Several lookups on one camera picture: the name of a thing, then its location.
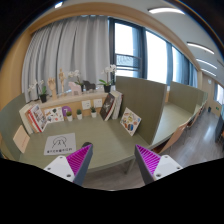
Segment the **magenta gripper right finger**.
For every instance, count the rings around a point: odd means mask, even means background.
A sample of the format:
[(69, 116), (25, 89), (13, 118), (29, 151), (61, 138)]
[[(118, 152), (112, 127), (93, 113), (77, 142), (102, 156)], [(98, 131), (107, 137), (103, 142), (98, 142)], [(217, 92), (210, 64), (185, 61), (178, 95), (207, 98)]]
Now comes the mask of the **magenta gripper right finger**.
[(145, 184), (150, 184), (182, 169), (169, 155), (160, 156), (140, 145), (135, 146), (135, 157)]

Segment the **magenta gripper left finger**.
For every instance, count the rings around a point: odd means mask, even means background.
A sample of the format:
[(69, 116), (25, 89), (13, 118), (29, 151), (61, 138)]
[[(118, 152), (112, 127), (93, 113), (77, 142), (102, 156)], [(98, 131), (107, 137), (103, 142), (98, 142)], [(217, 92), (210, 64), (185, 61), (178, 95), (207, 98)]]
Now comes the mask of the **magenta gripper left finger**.
[(78, 186), (83, 184), (93, 155), (93, 145), (80, 148), (69, 156), (58, 156), (44, 170)]

